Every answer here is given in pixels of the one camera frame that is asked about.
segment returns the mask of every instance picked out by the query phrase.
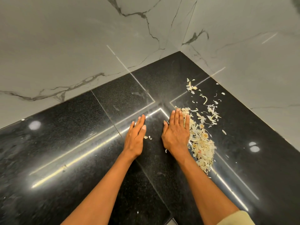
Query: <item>left hand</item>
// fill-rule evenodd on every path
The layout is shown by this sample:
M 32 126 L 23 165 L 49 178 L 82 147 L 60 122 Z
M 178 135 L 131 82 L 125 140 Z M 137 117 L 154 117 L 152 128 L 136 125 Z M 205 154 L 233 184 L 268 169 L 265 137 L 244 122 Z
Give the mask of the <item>left hand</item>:
M 143 150 L 143 140 L 146 134 L 145 119 L 145 115 L 139 117 L 135 126 L 133 121 L 126 135 L 123 152 L 132 160 L 136 159 Z

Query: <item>right hand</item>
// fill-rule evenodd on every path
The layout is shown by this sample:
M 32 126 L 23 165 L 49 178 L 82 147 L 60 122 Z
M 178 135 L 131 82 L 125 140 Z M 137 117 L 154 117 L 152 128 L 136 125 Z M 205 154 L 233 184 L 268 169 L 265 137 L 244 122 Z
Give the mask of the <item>right hand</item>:
M 178 160 L 182 156 L 189 155 L 190 117 L 189 115 L 186 116 L 185 126 L 183 126 L 182 111 L 178 108 L 176 111 L 172 111 L 169 123 L 168 125 L 166 121 L 163 121 L 164 127 L 161 138 L 163 146 Z

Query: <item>hand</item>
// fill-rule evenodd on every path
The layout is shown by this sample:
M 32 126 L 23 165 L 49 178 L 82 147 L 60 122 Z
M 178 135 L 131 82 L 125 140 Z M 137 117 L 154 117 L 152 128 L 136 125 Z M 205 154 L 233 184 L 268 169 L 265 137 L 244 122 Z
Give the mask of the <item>hand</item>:
M 169 150 L 176 160 L 189 154 L 188 140 L 190 138 L 190 117 L 186 116 L 185 126 L 183 126 L 183 115 L 180 109 L 173 110 L 170 116 L 169 125 L 163 121 L 163 146 Z
M 135 126 L 133 121 L 126 135 L 123 152 L 128 155 L 132 161 L 135 160 L 143 150 L 143 140 L 146 134 L 146 125 L 144 125 L 145 119 L 145 115 L 139 117 Z

